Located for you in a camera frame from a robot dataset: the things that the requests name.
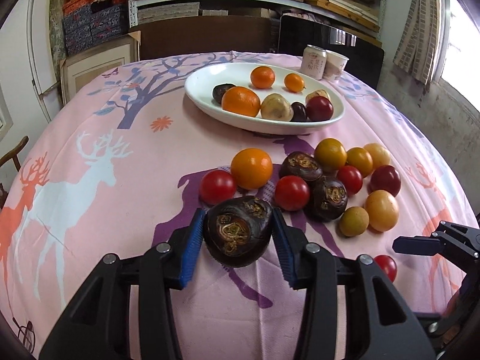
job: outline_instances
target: white plate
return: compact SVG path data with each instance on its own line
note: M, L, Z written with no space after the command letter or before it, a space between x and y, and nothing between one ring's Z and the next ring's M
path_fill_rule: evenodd
M220 122L229 124L234 127L243 128L244 130L261 132L265 134L276 135L299 135L318 130L324 126L335 123L345 113L345 107L342 100L322 85L317 80L310 78L304 74L296 71L285 69L283 67L270 66L275 72L275 82L270 89L257 89L250 83L250 73L258 66L270 66L265 64L253 63L224 63L213 64L205 66L196 72L190 74L185 81L185 91L188 97L199 107L203 112ZM287 74L297 73L305 81L305 88L300 93L292 93L286 90L283 80ZM224 111L212 97L213 88L220 84L234 84L243 86L253 90L260 101L271 93L280 93L290 103L300 102L305 104L305 96L313 91L325 89L331 98L333 105L333 116L330 120L325 122L280 122L276 120L262 119L260 113L257 117L249 117L232 112Z

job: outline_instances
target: tablecloth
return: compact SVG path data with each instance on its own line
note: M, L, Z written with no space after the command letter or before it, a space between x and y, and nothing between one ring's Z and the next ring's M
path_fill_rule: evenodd
M313 222L302 212L286 214L287 223L337 256L392 255L398 264L394 284L415 311L442 311L458 289L462 273L443 258L392 250L395 238L429 235L440 220L478 227L457 178L404 115L345 72L339 82L325 83L344 100L339 122L306 136L243 131L202 113L183 90L190 73L224 62L298 68L301 59L217 52L118 67L84 86L31 150L0 214L0 307L15 332L12 317L21 325L33 323L35 355L103 255L136 256L167 240L202 206L202 176L228 169L233 156L248 147L267 151L275 163L269 183L249 192L271 202L278 164L290 152L313 153L327 137L347 149L385 145L402 177L393 230L347 239L334 222ZM364 187L349 206L362 205L366 196ZM222 267L203 246L191 283L172 292L186 360L292 358L304 291L291 290L283 280L272 242L256 263L238 269ZM135 359L138 333L134 327L131 332Z

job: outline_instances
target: silver bolt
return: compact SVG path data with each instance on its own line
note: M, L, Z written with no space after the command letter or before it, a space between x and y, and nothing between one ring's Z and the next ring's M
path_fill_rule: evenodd
M169 244L167 244L166 242L162 242L157 245L156 249L158 253L166 253L170 251L171 248Z
M369 266L370 264L372 264L374 262L373 258L370 257L368 254L362 254L360 257L360 262L362 264L365 264L366 266Z
M432 324L428 327L428 331L429 331L430 333L436 332L437 329L438 329L438 323L437 323L437 322L432 323Z
M114 255L113 253L106 254L103 256L102 260L105 264L113 264L114 262L117 261L117 256Z
M309 242L305 245L305 250L310 253L318 253L320 251L320 246L314 242Z

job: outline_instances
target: paper cup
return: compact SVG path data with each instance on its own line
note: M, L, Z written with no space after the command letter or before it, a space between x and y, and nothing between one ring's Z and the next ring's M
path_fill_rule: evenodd
M342 75L349 58L334 51L327 50L327 62L323 71L323 79L336 81Z

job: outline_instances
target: picture frame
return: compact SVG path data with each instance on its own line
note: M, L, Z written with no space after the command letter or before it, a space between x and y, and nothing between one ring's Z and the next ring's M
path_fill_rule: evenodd
M109 40L60 63L63 106L100 74L140 60L140 31Z

